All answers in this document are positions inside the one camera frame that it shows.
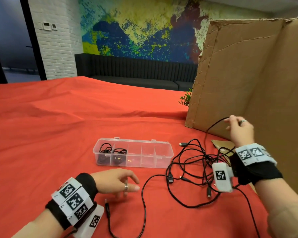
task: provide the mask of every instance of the ring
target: ring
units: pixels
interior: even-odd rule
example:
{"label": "ring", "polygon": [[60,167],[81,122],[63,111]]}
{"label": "ring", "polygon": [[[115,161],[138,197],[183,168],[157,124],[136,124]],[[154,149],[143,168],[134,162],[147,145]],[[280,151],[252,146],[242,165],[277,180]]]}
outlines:
{"label": "ring", "polygon": [[241,121],[238,122],[238,125],[241,126],[242,122],[247,121],[246,119],[242,119]]}

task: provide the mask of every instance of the black wristband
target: black wristband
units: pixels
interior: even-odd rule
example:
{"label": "black wristband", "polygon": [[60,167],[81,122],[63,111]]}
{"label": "black wristband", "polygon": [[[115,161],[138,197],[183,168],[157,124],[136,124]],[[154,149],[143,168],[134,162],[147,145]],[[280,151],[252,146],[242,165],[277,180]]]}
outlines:
{"label": "black wristband", "polygon": [[[93,177],[87,173],[81,173],[75,179],[82,184],[82,187],[86,190],[93,201],[96,194],[98,193]],[[53,199],[48,202],[45,208],[50,210],[52,215],[56,218],[64,230],[71,226],[66,215],[62,212],[59,205]]]}
{"label": "black wristband", "polygon": [[245,166],[237,153],[234,153],[229,159],[234,176],[237,177],[238,183],[241,185],[246,185],[250,182],[254,185],[259,180],[283,178],[282,173],[270,161]]}

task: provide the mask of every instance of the red tablecloth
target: red tablecloth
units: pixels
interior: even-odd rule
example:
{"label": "red tablecloth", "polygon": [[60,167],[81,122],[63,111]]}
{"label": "red tablecloth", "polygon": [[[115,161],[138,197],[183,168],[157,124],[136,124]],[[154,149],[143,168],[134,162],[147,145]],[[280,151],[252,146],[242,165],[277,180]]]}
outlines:
{"label": "red tablecloth", "polygon": [[[0,84],[0,237],[11,237],[44,210],[50,195],[69,177],[110,167],[95,163],[101,138],[168,141],[177,154],[180,142],[200,141],[204,133],[184,126],[183,92],[139,88],[86,77]],[[216,152],[209,136],[208,152]],[[164,169],[131,168],[140,186]],[[200,163],[188,167],[202,174]],[[174,176],[181,174],[178,168]],[[175,181],[172,191],[186,204],[206,202],[206,188]],[[241,187],[253,208],[262,237],[269,237],[267,213],[249,186]],[[104,205],[105,195],[96,201]],[[144,190],[147,224],[143,237],[257,237],[247,202],[238,191],[222,194],[211,205],[187,209],[168,193],[163,177]],[[111,204],[111,227],[119,237],[136,237],[143,225],[141,194]],[[93,237],[110,237],[107,218]]]}

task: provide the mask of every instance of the white brick wall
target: white brick wall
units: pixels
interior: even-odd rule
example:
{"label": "white brick wall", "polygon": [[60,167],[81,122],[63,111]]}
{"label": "white brick wall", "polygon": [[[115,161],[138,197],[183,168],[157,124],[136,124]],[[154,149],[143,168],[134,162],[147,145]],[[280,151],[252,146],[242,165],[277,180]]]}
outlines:
{"label": "white brick wall", "polygon": [[[83,52],[78,0],[28,0],[48,79],[77,76],[74,54]],[[44,21],[57,31],[41,30]]]}

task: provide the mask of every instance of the clear plastic box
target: clear plastic box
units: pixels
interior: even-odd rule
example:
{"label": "clear plastic box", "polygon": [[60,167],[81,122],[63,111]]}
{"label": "clear plastic box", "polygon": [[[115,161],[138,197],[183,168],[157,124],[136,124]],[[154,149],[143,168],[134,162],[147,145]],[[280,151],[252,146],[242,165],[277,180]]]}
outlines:
{"label": "clear plastic box", "polygon": [[93,153],[98,165],[146,168],[167,168],[174,155],[169,142],[119,137],[99,139]]}

